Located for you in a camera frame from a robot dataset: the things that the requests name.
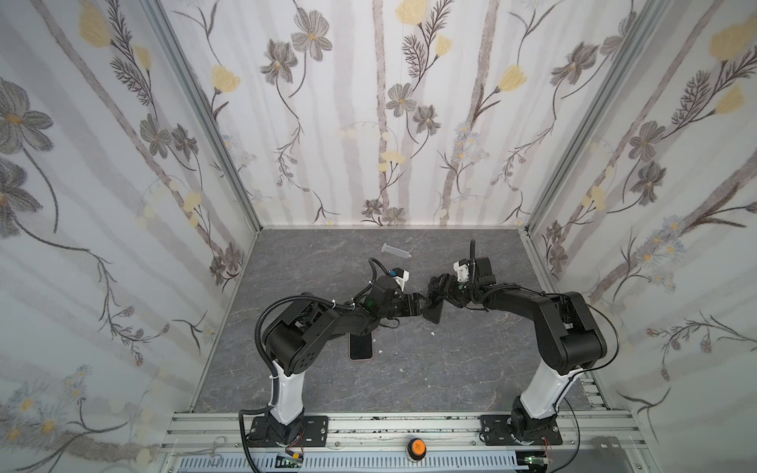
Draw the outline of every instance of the smartphone screen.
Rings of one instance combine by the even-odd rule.
[[[356,337],[350,334],[350,359],[373,358],[373,338],[371,334]]]

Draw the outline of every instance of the plastic tube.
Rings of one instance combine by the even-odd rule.
[[[381,251],[397,255],[400,258],[410,258],[410,253],[408,253],[407,251],[401,250],[400,248],[389,246],[386,243],[384,243],[384,246],[382,247]]]

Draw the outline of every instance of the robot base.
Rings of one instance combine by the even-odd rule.
[[[298,431],[290,431],[292,426],[300,426]],[[295,443],[297,447],[325,447],[326,432],[329,430],[329,418],[325,415],[300,414],[289,426],[281,425],[272,415],[259,415],[252,419],[252,428],[247,436],[250,448],[280,447]]]

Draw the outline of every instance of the gray table surface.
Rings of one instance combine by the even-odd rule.
[[[195,411],[236,412],[268,403],[269,372],[253,333],[257,317],[272,302],[303,291],[349,300],[370,279],[369,257],[388,269],[409,271],[405,292],[425,294],[432,276],[454,272],[452,263],[468,256],[471,238],[478,256],[490,257],[497,282],[539,289],[516,230],[263,230]],[[382,253],[385,242],[412,257]],[[379,328],[373,335],[370,360],[350,361],[346,336],[326,345],[306,371],[306,411],[510,410],[540,360],[533,322],[448,303],[439,325],[408,318],[397,329]],[[589,407],[580,386],[569,391],[568,399],[574,409]]]

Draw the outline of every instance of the metal corner post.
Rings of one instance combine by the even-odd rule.
[[[631,27],[628,39],[623,43],[618,57],[612,62],[610,71],[605,77],[599,91],[594,96],[586,114],[581,120],[578,131],[573,135],[552,175],[542,190],[531,218],[528,221],[528,232],[538,227],[547,216],[547,211],[557,198],[562,185],[570,175],[573,165],[581,156],[587,140],[597,129],[612,100],[617,95],[634,62],[641,54],[647,40],[652,37],[657,23],[670,4],[670,0],[647,0],[638,18]]]
[[[207,103],[202,88],[198,84],[195,75],[192,73],[189,62],[179,44],[179,40],[176,38],[176,33],[173,31],[168,16],[166,15],[166,11],[163,9],[163,5],[160,3],[160,0],[139,0],[139,2],[142,4],[142,8],[147,14],[150,26],[169,58],[171,68],[179,79],[189,104],[195,110],[206,136],[210,139],[210,146],[219,158],[219,165],[223,169],[223,174],[226,176],[237,202],[241,205],[248,225],[255,233],[258,233],[263,226],[260,224],[255,209],[248,199],[247,191],[239,178],[239,174],[236,172],[234,162],[229,155],[229,150],[227,150],[226,146],[223,144],[223,138],[221,137],[216,121],[213,118],[213,112],[210,110],[210,105]]]

